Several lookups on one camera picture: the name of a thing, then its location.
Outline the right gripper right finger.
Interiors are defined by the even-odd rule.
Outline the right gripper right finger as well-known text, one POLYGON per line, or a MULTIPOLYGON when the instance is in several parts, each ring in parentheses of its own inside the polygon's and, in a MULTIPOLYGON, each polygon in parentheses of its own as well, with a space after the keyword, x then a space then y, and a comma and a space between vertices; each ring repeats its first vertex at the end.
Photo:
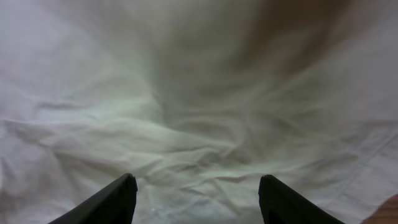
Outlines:
POLYGON ((344 224, 273 175, 261 177, 258 194, 265 224, 344 224))

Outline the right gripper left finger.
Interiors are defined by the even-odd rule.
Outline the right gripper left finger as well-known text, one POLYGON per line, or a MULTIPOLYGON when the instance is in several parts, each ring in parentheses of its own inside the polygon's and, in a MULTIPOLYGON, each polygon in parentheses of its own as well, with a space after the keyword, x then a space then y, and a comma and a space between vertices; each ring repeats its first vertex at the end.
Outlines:
POLYGON ((49 224, 131 224, 136 195, 136 178, 126 173, 49 224))

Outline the beige shorts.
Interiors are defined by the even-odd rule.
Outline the beige shorts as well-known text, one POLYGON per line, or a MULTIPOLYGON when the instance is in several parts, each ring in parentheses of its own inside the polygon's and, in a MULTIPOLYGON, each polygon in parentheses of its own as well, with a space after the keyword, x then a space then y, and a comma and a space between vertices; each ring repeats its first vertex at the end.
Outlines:
POLYGON ((1 222, 119 176, 134 223, 260 223, 271 174, 345 223, 397 194, 397 2, 1 2, 1 222))

